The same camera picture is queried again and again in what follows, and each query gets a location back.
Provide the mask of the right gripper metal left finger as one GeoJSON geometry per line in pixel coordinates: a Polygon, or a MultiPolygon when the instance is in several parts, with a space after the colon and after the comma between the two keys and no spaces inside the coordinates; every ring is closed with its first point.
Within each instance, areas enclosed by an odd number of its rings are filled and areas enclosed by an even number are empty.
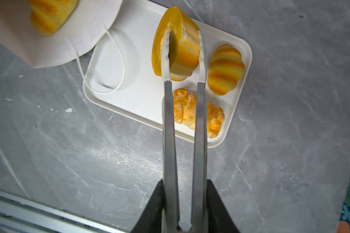
{"type": "Polygon", "coordinates": [[[175,145],[174,102],[170,76],[170,31],[165,34],[161,49],[161,75],[164,83],[163,99],[163,232],[179,232],[179,187],[175,145]]]}

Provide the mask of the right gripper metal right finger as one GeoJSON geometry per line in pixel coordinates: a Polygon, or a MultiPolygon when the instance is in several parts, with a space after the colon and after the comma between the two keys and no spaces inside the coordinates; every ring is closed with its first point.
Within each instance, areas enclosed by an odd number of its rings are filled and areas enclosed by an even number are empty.
{"type": "Polygon", "coordinates": [[[193,180],[192,180],[192,212],[191,232],[206,233],[208,231],[207,211],[207,102],[205,86],[207,69],[204,59],[204,47],[201,32],[199,35],[199,81],[196,95],[196,118],[194,135],[193,180]]]}

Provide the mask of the pale crumbly orange bread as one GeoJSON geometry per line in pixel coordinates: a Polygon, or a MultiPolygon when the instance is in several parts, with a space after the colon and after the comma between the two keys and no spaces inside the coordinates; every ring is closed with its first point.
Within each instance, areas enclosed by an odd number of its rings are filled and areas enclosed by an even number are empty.
{"type": "MultiPolygon", "coordinates": [[[[195,130],[196,95],[184,88],[179,88],[173,91],[173,102],[175,122],[195,130]]],[[[207,136],[216,138],[225,119],[223,109],[208,103],[207,114],[207,136]]]]}

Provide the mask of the yellow striped croissant bread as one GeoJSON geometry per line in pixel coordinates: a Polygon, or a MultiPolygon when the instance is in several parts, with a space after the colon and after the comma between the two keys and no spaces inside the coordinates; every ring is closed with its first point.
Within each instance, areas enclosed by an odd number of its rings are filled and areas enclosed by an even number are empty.
{"type": "Polygon", "coordinates": [[[234,90],[245,74],[241,53],[230,44],[222,44],[213,52],[208,67],[209,89],[218,96],[234,90]]]}

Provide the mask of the round yellow fluted bread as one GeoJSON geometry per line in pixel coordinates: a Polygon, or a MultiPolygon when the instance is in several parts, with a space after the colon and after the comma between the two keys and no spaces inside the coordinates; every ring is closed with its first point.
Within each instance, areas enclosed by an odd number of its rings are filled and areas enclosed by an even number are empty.
{"type": "Polygon", "coordinates": [[[169,67],[173,81],[190,77],[199,65],[199,27],[180,8],[170,7],[158,25],[152,46],[152,67],[161,76],[161,50],[167,32],[169,38],[169,67]]]}

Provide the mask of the red white paper bag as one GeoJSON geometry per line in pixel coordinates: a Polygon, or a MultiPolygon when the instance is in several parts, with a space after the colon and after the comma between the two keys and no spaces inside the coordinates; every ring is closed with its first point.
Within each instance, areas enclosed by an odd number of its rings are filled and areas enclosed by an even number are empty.
{"type": "Polygon", "coordinates": [[[89,52],[108,33],[122,1],[78,1],[55,33],[41,35],[31,22],[29,1],[0,1],[0,44],[32,68],[66,64],[89,52]]]}

